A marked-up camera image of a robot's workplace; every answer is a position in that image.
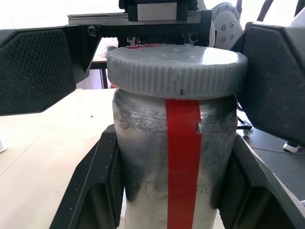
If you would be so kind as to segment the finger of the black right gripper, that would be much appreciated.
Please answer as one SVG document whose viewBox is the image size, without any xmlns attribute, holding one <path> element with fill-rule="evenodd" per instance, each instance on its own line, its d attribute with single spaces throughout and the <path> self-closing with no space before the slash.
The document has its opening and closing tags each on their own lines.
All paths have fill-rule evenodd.
<svg viewBox="0 0 305 229">
<path fill-rule="evenodd" d="M 41 112 L 88 77 L 100 26 L 0 30 L 0 116 Z"/>
<path fill-rule="evenodd" d="M 252 23 L 232 50 L 248 58 L 237 100 L 253 126 L 305 146 L 305 25 Z"/>
</svg>

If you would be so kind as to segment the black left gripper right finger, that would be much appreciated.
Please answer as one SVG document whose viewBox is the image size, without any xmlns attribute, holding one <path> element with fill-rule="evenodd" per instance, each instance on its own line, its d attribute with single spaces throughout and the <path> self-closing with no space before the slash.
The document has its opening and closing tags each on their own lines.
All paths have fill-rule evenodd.
<svg viewBox="0 0 305 229">
<path fill-rule="evenodd" d="M 236 134 L 210 202 L 225 229 L 305 229 L 305 150 L 256 153 Z"/>
</svg>

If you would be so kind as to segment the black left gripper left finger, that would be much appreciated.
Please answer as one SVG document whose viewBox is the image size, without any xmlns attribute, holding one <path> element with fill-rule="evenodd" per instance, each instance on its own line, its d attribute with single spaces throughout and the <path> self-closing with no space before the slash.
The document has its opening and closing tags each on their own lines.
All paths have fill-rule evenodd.
<svg viewBox="0 0 305 229">
<path fill-rule="evenodd" d="M 110 125 L 75 168 L 50 229 L 117 229 L 123 190 L 122 160 Z"/>
</svg>

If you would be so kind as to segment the grey ribbed jar lid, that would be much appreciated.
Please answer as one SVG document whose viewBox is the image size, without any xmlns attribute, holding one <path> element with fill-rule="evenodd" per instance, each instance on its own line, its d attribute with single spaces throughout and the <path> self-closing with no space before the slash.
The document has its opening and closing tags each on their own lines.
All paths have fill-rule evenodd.
<svg viewBox="0 0 305 229">
<path fill-rule="evenodd" d="M 166 99 L 220 98 L 241 91 L 248 59 L 233 51 L 154 44 L 108 53 L 112 84 L 134 94 Z"/>
</svg>

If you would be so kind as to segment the grey jar with red tape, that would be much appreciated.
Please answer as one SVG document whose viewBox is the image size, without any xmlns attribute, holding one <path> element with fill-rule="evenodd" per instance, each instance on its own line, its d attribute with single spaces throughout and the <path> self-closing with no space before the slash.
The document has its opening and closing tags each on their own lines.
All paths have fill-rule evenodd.
<svg viewBox="0 0 305 229">
<path fill-rule="evenodd" d="M 124 229 L 213 229 L 237 128 L 234 96 L 174 100 L 117 90 Z"/>
</svg>

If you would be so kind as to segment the black chair base with caster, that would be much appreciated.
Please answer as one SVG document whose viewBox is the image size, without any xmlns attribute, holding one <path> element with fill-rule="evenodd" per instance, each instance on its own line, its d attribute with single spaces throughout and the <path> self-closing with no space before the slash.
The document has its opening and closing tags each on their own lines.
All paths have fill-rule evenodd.
<svg viewBox="0 0 305 229">
<path fill-rule="evenodd" d="M 242 130 L 244 136 L 250 136 L 253 133 L 253 126 L 251 122 L 249 121 L 245 111 L 243 108 L 237 104 L 237 130 Z"/>
</svg>

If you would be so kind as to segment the white and blue shoe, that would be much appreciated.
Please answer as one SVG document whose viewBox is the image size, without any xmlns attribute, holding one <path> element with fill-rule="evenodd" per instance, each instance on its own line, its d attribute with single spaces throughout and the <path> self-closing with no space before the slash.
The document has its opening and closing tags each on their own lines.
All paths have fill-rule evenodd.
<svg viewBox="0 0 305 229">
<path fill-rule="evenodd" d="M 299 145 L 298 145 L 298 143 L 296 143 L 294 141 L 287 141 L 283 145 L 283 150 L 286 152 L 297 153 L 298 149 L 299 149 Z"/>
</svg>

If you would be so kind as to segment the wooden table with black legs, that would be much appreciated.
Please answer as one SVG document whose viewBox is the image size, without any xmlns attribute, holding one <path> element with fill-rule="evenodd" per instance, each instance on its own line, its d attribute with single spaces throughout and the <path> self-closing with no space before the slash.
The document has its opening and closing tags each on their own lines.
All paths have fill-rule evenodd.
<svg viewBox="0 0 305 229">
<path fill-rule="evenodd" d="M 112 88 L 112 84 L 108 79 L 107 54 L 108 50 L 114 49 L 117 46 L 117 38 L 102 38 L 95 51 L 90 70 L 93 70 L 94 73 L 97 73 L 97 71 L 99 71 L 102 89 Z"/>
</svg>

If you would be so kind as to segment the white object at table edge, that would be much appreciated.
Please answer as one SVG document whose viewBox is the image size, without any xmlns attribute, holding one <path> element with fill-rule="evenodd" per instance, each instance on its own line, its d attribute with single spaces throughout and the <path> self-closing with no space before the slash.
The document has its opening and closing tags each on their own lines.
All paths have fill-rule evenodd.
<svg viewBox="0 0 305 229">
<path fill-rule="evenodd" d="M 4 152 L 7 148 L 6 136 L 0 132 L 0 153 Z"/>
</svg>

